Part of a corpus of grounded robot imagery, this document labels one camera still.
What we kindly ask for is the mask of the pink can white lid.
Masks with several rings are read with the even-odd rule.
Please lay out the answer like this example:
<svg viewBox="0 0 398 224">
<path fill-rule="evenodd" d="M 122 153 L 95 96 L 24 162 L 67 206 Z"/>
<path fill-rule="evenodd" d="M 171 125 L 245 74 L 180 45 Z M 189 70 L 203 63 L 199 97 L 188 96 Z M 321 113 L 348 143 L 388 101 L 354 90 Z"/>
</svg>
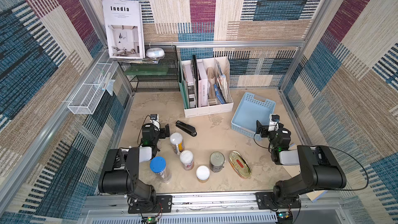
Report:
<svg viewBox="0 0 398 224">
<path fill-rule="evenodd" d="M 180 156 L 180 162 L 183 164 L 183 167 L 185 170 L 192 170 L 194 167 L 194 155 L 191 151 L 189 150 L 184 150 L 181 152 Z"/>
</svg>

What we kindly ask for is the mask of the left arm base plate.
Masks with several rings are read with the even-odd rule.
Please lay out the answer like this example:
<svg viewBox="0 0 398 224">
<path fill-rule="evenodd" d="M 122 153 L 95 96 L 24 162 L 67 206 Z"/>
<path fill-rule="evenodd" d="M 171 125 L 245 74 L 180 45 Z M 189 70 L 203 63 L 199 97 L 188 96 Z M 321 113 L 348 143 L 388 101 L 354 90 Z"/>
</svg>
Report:
<svg viewBox="0 0 398 224">
<path fill-rule="evenodd" d="M 136 198 L 128 198 L 129 214 L 170 213 L 172 210 L 173 196 L 160 195 L 155 199 L 144 201 Z"/>
</svg>

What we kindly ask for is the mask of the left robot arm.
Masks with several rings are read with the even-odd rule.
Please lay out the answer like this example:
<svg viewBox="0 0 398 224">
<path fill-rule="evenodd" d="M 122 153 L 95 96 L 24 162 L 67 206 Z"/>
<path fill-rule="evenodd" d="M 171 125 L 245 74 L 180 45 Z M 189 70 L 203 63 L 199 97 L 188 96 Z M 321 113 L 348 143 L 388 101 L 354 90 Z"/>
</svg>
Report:
<svg viewBox="0 0 398 224">
<path fill-rule="evenodd" d="M 169 181 L 171 173 L 166 161 L 156 154 L 160 139 L 170 137 L 170 127 L 158 128 L 153 123 L 142 126 L 142 146 L 128 149 L 111 149 L 105 159 L 98 190 L 103 194 L 125 195 L 129 214 L 163 214 L 172 210 L 172 196 L 161 196 L 153 185 L 139 179 L 140 163 L 150 161 L 150 170 L 162 181 Z"/>
</svg>

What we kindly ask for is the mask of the oval gold fish tin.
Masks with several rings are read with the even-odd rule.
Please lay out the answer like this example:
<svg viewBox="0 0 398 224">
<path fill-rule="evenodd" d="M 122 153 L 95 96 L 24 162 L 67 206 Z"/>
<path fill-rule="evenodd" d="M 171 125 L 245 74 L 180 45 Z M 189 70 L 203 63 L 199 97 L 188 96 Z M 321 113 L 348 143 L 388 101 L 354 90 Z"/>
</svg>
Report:
<svg viewBox="0 0 398 224">
<path fill-rule="evenodd" d="M 229 163 L 233 170 L 241 177 L 241 178 L 249 178 L 252 174 L 252 170 L 247 163 L 247 161 L 243 158 L 243 156 L 237 151 L 231 151 L 229 154 Z"/>
</svg>

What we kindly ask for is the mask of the light blue plastic basket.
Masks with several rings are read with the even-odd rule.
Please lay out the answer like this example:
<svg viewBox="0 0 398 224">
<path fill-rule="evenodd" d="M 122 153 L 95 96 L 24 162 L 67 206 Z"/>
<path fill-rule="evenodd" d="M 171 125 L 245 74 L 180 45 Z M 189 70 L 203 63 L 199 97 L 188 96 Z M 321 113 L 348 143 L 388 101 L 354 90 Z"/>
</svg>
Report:
<svg viewBox="0 0 398 224">
<path fill-rule="evenodd" d="M 261 136 L 255 134 L 257 120 L 263 125 L 269 124 L 275 107 L 276 102 L 246 92 L 231 120 L 231 129 L 249 138 L 255 137 L 256 141 L 260 141 Z"/>
</svg>

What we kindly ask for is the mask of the grey round tin can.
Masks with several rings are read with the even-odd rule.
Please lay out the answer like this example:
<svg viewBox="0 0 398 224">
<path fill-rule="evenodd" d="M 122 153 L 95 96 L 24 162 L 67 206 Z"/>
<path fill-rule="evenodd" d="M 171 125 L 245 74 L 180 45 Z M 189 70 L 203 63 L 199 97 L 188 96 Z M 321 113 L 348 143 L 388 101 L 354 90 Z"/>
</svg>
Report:
<svg viewBox="0 0 398 224">
<path fill-rule="evenodd" d="M 224 168 L 225 161 L 223 153 L 219 151 L 213 152 L 209 159 L 210 169 L 215 173 L 220 172 Z"/>
</svg>

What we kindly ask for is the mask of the yellow can white lid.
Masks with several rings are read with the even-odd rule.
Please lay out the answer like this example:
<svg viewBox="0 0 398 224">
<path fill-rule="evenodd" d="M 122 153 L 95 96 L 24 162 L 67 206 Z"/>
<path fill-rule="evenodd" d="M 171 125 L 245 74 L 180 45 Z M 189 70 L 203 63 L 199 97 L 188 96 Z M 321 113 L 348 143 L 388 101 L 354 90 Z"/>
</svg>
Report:
<svg viewBox="0 0 398 224">
<path fill-rule="evenodd" d="M 175 154 L 180 155 L 184 151 L 183 136 L 180 133 L 176 132 L 171 134 L 170 142 L 173 146 Z"/>
</svg>

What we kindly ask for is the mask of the small orange can white lid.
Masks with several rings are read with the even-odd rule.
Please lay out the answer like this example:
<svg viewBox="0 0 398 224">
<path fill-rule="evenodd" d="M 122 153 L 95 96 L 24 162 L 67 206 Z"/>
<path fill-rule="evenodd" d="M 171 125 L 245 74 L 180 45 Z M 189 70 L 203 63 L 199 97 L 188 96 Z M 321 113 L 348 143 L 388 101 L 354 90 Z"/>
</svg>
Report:
<svg viewBox="0 0 398 224">
<path fill-rule="evenodd" d="M 207 166 L 199 166 L 196 170 L 196 176 L 199 182 L 205 183 L 210 177 L 210 169 Z"/>
</svg>

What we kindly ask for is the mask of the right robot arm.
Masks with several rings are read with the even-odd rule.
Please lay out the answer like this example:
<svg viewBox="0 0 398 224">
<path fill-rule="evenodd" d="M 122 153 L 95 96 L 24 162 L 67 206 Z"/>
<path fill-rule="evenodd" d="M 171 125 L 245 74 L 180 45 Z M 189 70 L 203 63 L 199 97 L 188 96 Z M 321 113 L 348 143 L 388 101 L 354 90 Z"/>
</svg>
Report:
<svg viewBox="0 0 398 224">
<path fill-rule="evenodd" d="M 278 211 L 299 206 L 300 196 L 312 191 L 346 191 L 347 178 L 333 154 L 333 147 L 298 145 L 290 149 L 291 132 L 273 115 L 269 124 L 256 122 L 255 134 L 268 138 L 266 148 L 271 160 L 280 166 L 299 166 L 300 172 L 288 180 L 278 181 L 271 193 L 257 193 L 259 209 Z"/>
</svg>

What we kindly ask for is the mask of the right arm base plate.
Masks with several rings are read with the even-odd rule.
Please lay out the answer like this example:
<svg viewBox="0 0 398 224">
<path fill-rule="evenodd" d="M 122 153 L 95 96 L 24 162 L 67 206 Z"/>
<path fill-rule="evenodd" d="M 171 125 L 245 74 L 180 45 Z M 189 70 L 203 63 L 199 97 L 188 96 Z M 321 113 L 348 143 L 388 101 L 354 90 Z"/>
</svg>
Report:
<svg viewBox="0 0 398 224">
<path fill-rule="evenodd" d="M 278 211 L 279 209 L 300 208 L 299 197 L 277 197 L 273 192 L 256 192 L 256 201 L 261 210 L 268 209 Z"/>
</svg>

